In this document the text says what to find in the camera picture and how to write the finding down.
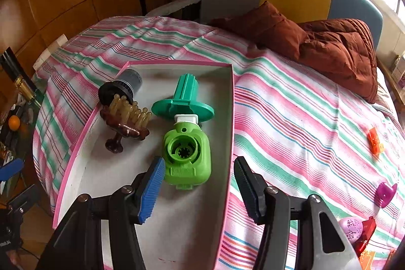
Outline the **grey black cylinder container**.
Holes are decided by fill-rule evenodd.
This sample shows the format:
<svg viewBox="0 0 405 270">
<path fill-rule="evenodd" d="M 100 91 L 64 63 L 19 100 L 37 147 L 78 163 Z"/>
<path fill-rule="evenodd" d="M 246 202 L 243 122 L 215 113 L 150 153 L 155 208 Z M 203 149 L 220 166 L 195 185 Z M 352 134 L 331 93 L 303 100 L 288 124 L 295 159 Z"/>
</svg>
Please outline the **grey black cylinder container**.
<svg viewBox="0 0 405 270">
<path fill-rule="evenodd" d="M 109 106 L 115 95 L 125 96 L 126 100 L 133 104 L 135 95 L 142 86 L 142 78 L 134 69 L 125 69 L 113 81 L 105 82 L 98 89 L 99 102 L 103 106 Z"/>
</svg>

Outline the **red block toy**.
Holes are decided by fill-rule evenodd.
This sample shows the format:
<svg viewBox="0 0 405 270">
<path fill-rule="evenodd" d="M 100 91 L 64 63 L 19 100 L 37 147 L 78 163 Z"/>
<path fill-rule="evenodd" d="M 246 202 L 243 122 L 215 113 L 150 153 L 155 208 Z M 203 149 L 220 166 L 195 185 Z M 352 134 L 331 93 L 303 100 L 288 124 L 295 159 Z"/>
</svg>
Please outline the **red block toy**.
<svg viewBox="0 0 405 270">
<path fill-rule="evenodd" d="M 362 233 L 360 235 L 360 238 L 352 244 L 357 257 L 360 257 L 361 253 L 363 253 L 366 249 L 366 246 L 373 236 L 375 229 L 376 223 L 374 217 L 369 217 L 367 220 L 362 222 Z"/>
</svg>

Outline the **brown massage brush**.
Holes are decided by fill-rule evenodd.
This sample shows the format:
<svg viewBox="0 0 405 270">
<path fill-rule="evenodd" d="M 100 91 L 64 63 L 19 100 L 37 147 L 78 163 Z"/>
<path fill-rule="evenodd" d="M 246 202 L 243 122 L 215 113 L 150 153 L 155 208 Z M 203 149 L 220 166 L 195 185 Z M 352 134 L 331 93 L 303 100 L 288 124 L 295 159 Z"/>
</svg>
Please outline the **brown massage brush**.
<svg viewBox="0 0 405 270">
<path fill-rule="evenodd" d="M 136 101 L 130 104 L 125 95 L 120 97 L 115 94 L 110 105 L 103 106 L 100 110 L 100 116 L 115 132 L 115 136 L 105 143 L 106 149 L 113 154 L 123 151 L 122 138 L 144 140 L 150 134 L 147 125 L 152 118 L 151 111 L 140 108 Z"/>
</svg>

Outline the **rust brown quilt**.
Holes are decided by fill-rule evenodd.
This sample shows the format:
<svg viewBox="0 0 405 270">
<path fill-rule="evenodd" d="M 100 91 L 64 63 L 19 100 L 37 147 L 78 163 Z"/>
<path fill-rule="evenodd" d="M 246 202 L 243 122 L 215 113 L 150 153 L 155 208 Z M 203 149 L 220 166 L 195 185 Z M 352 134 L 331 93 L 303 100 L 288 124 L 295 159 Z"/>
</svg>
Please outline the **rust brown quilt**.
<svg viewBox="0 0 405 270">
<path fill-rule="evenodd" d="M 265 1 L 246 14 L 215 18 L 209 24 L 310 67 L 375 103 L 377 59 L 369 26 L 360 19 L 295 23 Z"/>
</svg>

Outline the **teal flanged plastic spool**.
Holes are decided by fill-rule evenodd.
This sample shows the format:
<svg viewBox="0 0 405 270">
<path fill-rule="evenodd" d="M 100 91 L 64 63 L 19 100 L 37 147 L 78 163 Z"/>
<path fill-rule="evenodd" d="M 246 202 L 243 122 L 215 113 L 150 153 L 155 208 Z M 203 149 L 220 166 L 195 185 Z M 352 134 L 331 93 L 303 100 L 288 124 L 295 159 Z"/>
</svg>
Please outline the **teal flanged plastic spool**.
<svg viewBox="0 0 405 270">
<path fill-rule="evenodd" d="M 178 79 L 174 95 L 154 102 L 152 112 L 167 120 L 174 120 L 178 114 L 195 114 L 200 122 L 210 121 L 215 116 L 215 110 L 197 101 L 197 96 L 198 81 L 194 75 L 186 73 Z"/>
</svg>

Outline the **orange linked cube blocks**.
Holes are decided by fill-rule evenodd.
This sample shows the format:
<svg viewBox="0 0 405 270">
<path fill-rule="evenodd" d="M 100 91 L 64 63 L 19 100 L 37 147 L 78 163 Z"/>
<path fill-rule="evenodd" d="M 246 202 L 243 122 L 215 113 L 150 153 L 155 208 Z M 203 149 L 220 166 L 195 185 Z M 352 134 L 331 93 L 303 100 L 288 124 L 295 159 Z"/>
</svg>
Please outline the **orange linked cube blocks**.
<svg viewBox="0 0 405 270">
<path fill-rule="evenodd" d="M 384 151 L 384 145 L 380 141 L 376 128 L 371 128 L 367 134 L 371 153 L 378 157 Z"/>
</svg>

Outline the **purple patterned oval case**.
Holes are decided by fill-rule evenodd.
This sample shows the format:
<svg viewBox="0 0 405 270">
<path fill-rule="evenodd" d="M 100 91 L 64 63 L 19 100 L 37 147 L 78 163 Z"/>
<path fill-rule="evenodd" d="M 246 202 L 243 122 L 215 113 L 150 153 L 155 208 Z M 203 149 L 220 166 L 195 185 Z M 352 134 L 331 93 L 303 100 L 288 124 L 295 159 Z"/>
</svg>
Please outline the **purple patterned oval case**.
<svg viewBox="0 0 405 270">
<path fill-rule="evenodd" d="M 338 223 L 351 244 L 362 236 L 363 224 L 359 218 L 344 217 Z"/>
</svg>

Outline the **orange fruit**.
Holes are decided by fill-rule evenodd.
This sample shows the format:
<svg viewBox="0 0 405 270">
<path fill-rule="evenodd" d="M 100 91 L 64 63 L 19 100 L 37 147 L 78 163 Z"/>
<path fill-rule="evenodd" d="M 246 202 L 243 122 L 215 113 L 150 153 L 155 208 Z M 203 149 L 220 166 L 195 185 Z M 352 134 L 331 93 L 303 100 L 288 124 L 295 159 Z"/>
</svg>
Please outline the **orange fruit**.
<svg viewBox="0 0 405 270">
<path fill-rule="evenodd" d="M 8 119 L 8 127 L 10 128 L 11 131 L 16 132 L 21 126 L 21 120 L 18 116 L 12 115 Z"/>
</svg>

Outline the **green plug-in device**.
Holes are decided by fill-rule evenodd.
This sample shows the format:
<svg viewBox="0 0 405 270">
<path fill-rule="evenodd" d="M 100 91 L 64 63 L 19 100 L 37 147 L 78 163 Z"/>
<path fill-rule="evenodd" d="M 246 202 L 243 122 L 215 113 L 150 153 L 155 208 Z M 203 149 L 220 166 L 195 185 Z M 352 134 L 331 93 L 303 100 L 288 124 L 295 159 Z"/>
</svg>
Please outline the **green plug-in device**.
<svg viewBox="0 0 405 270">
<path fill-rule="evenodd" d="M 164 180 L 178 190 L 191 190 L 210 178 L 211 148 L 196 114 L 174 116 L 174 128 L 163 138 L 163 158 Z"/>
</svg>

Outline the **orange plastic rack piece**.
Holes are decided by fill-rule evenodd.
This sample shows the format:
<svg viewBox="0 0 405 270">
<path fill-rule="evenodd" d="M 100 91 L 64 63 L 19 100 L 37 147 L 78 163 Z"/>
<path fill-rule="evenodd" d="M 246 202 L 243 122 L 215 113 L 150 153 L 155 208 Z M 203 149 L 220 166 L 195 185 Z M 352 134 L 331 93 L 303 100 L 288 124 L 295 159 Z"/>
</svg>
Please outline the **orange plastic rack piece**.
<svg viewBox="0 0 405 270">
<path fill-rule="evenodd" d="M 375 256 L 375 252 L 364 250 L 359 257 L 359 262 L 362 270 L 371 270 L 371 265 Z"/>
</svg>

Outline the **striped bed sheet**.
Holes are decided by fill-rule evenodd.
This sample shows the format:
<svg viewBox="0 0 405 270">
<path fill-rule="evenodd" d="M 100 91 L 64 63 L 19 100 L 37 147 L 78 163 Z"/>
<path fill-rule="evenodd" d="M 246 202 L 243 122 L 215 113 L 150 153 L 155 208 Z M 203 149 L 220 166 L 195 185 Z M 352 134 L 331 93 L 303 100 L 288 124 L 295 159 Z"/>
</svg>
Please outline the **striped bed sheet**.
<svg viewBox="0 0 405 270">
<path fill-rule="evenodd" d="M 47 89 L 36 121 L 33 158 L 55 213 L 60 186 L 98 89 L 130 61 L 220 62 L 233 69 L 233 158 L 285 194 L 319 195 L 337 219 L 374 217 L 366 250 L 382 269 L 404 237 L 404 132 L 394 114 L 309 67 L 223 30 L 168 17 L 116 16 L 70 39 L 37 70 Z M 376 128 L 384 151 L 371 153 Z M 380 183 L 397 184 L 386 208 Z M 247 214 L 233 175 L 218 269 L 251 269 L 263 229 Z"/>
</svg>

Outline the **pink edged tray box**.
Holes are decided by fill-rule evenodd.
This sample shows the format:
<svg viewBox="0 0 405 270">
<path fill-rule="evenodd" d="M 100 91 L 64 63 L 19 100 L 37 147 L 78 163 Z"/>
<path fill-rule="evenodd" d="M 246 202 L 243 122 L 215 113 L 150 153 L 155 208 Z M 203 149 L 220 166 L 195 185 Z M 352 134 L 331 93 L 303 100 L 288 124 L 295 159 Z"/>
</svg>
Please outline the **pink edged tray box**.
<svg viewBox="0 0 405 270">
<path fill-rule="evenodd" d="M 233 158 L 233 69 L 220 62 L 191 60 L 130 61 L 126 69 L 140 74 L 135 95 L 141 107 L 174 94 L 180 76 L 190 73 L 198 81 L 197 99 L 215 115 L 201 125 L 211 148 L 211 176 L 188 191 L 163 183 L 151 216 L 136 228 L 147 269 L 218 269 Z M 163 137 L 173 122 L 153 116 L 149 135 L 139 141 L 124 138 L 124 150 L 113 154 L 105 143 L 114 136 L 96 106 L 85 124 L 63 177 L 54 225 L 58 225 L 77 196 L 110 195 L 133 182 L 163 153 Z"/>
</svg>

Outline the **magenta flanged plastic cup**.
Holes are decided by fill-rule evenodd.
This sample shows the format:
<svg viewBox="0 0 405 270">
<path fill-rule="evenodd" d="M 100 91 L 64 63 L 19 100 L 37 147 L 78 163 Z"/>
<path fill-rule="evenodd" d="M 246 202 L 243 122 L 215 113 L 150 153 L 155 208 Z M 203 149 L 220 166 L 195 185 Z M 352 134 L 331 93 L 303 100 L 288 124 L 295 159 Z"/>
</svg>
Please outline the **magenta flanged plastic cup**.
<svg viewBox="0 0 405 270">
<path fill-rule="evenodd" d="M 375 192 L 375 204 L 380 208 L 386 208 L 393 200 L 397 192 L 397 184 L 389 186 L 386 182 L 379 184 Z"/>
</svg>

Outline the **wooden bedside desk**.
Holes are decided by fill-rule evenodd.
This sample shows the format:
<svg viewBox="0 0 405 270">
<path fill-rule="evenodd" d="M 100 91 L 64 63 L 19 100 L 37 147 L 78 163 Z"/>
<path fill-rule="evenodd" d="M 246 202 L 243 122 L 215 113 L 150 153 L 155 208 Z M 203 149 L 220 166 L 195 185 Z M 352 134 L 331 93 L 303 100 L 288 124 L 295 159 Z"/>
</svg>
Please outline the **wooden bedside desk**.
<svg viewBox="0 0 405 270">
<path fill-rule="evenodd" d="M 387 81 L 389 88 L 394 95 L 394 105 L 398 114 L 404 112 L 405 103 L 404 103 L 404 89 L 401 89 L 399 85 L 394 81 L 391 72 L 389 69 L 382 63 L 382 61 L 377 57 L 378 68 L 382 71 L 385 80 Z"/>
</svg>

